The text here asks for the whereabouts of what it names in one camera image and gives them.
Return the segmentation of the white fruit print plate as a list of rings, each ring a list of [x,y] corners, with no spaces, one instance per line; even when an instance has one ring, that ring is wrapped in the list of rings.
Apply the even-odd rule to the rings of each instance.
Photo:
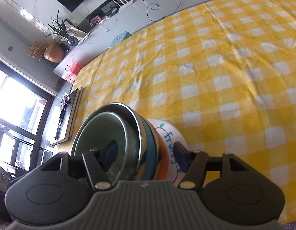
[[[185,138],[174,125],[166,121],[160,119],[149,119],[148,121],[157,131],[161,145],[157,179],[170,180],[174,186],[178,186],[185,174],[174,158],[173,146],[175,142],[180,142],[188,149]]]

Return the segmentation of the green ceramic bowl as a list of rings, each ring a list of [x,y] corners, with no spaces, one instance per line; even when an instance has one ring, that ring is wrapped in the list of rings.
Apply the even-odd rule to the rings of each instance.
[[[102,112],[93,116],[79,132],[74,142],[74,155],[97,149],[102,150],[112,140],[118,143],[118,155],[106,172],[112,184],[135,177],[139,160],[139,138],[126,119],[114,112]]]

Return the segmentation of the blue steel bowl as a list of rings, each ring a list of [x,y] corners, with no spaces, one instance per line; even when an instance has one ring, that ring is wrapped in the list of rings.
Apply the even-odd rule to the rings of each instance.
[[[160,143],[156,130],[123,103],[101,106],[82,124],[71,156],[96,160],[112,185],[118,181],[148,181],[158,177]]]

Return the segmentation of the wooden bench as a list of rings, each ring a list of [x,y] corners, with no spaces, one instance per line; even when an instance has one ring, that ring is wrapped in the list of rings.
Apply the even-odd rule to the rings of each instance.
[[[83,87],[80,87],[70,94],[64,94],[63,107],[59,115],[59,123],[55,133],[54,141],[50,145],[54,146],[68,141],[71,138],[75,124],[75,116],[78,110],[79,102],[83,93]]]

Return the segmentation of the yellow checkered tablecloth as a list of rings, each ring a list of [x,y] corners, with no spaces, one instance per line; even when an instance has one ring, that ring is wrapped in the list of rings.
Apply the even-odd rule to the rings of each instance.
[[[233,153],[281,187],[296,220],[296,0],[213,0],[155,23],[79,73],[75,130],[122,102],[191,149]]]

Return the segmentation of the red box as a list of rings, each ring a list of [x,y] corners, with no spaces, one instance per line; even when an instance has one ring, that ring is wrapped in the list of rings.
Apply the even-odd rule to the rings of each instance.
[[[78,62],[74,62],[71,65],[66,65],[62,74],[62,78],[69,83],[74,83],[82,66]]]

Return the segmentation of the golden round vase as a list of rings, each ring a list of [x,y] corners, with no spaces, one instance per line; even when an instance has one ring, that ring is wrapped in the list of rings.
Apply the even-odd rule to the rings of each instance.
[[[59,63],[63,60],[65,52],[57,42],[52,42],[44,49],[44,58],[53,63]]]

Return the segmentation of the light blue plastic stool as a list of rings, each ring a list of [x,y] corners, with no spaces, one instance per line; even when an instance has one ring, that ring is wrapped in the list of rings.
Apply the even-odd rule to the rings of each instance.
[[[118,45],[119,43],[123,42],[124,40],[126,40],[127,38],[131,37],[132,35],[127,32],[124,31],[123,33],[117,35],[111,42],[109,48],[113,48],[114,46]]]

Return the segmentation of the potted green plant left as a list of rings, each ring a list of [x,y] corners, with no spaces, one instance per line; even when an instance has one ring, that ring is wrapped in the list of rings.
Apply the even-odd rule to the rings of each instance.
[[[59,22],[59,9],[57,11],[56,18],[55,19],[51,18],[51,20],[52,20],[52,24],[48,24],[48,26],[52,29],[52,33],[46,35],[46,37],[57,35],[66,39],[67,43],[70,46],[72,47],[78,46],[78,43],[79,43],[78,39],[67,32],[67,28],[66,28],[66,25],[64,24],[64,21],[62,20],[61,22]]]

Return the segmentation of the white wifi router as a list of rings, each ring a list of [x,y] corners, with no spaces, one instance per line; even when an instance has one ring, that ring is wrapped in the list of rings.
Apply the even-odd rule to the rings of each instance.
[[[118,12],[121,12],[131,6],[134,0],[112,0],[118,6]]]

